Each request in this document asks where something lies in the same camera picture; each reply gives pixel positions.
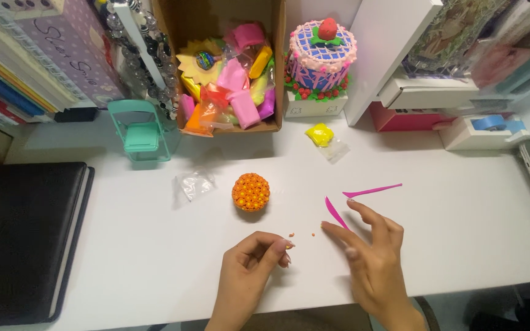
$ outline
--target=black leather cover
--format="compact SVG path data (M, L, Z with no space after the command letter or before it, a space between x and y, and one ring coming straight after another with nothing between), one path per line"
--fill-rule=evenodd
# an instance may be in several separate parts
M48 317L85 169L83 162L0 166L0 326L51 321L60 314L92 168L56 312Z

